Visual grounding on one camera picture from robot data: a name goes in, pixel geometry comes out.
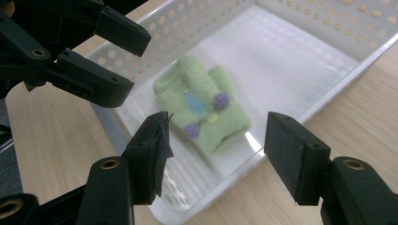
mounting hole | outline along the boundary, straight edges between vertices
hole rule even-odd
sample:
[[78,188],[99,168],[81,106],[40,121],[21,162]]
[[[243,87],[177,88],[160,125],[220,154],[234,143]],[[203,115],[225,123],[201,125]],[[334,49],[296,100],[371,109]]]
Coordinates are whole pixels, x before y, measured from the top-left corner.
[[347,159],[344,160],[344,165],[352,170],[356,170],[356,171],[363,171],[365,170],[365,167],[363,166],[362,163],[357,162],[355,160],[351,160],[351,159]]
[[102,162],[100,164],[100,167],[103,170],[111,170],[111,169],[117,167],[119,164],[120,164],[119,160],[109,159],[109,160],[106,160],[106,161]]
[[46,53],[43,50],[32,50],[32,54],[35,55],[36,57],[43,57],[44,55],[46,55]]
[[7,218],[23,207],[23,201],[21,199],[8,200],[0,204],[0,219]]

plastic bin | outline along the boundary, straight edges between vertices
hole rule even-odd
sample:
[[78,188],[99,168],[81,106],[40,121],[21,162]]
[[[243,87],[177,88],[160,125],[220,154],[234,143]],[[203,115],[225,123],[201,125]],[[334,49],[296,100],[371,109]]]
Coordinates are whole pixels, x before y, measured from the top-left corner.
[[269,111],[305,123],[398,38],[396,0],[175,0],[138,23],[152,35],[137,58],[105,43],[88,58],[135,82],[120,108],[93,105],[118,154],[144,119],[161,109],[152,84],[182,54],[224,67],[251,129],[210,155],[171,128],[175,157],[163,194],[149,206],[164,224],[182,224],[265,159]]

green plush toy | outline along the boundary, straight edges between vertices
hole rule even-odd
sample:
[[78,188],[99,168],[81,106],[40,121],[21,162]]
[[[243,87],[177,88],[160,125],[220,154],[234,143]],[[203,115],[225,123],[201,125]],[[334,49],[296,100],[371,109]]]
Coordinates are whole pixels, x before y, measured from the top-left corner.
[[157,102],[174,114],[172,122],[210,153],[225,148],[251,125],[221,67],[207,72],[195,57],[182,56],[153,87]]

blue felt patch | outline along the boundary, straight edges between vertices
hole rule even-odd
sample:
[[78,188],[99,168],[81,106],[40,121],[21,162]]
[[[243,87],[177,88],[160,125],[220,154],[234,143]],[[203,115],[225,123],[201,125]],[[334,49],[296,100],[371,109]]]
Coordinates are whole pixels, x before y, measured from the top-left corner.
[[205,102],[192,93],[186,93],[184,95],[184,101],[194,114],[200,115],[206,111]]

wooden table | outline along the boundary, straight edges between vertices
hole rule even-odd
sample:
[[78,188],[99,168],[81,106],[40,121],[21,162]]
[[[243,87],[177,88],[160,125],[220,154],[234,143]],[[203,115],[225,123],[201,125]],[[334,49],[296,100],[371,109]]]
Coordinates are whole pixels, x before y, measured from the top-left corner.
[[[137,20],[161,3],[134,10]],[[78,47],[88,53],[94,37]],[[398,193],[398,44],[334,99],[306,127],[327,143],[332,157],[362,159]],[[113,147],[88,102],[46,85],[28,93],[22,85],[7,97],[23,191],[45,203],[86,182],[89,168],[113,156]],[[232,187],[189,224],[322,224],[319,207],[296,206],[268,161]],[[159,224],[146,206],[136,224]]]

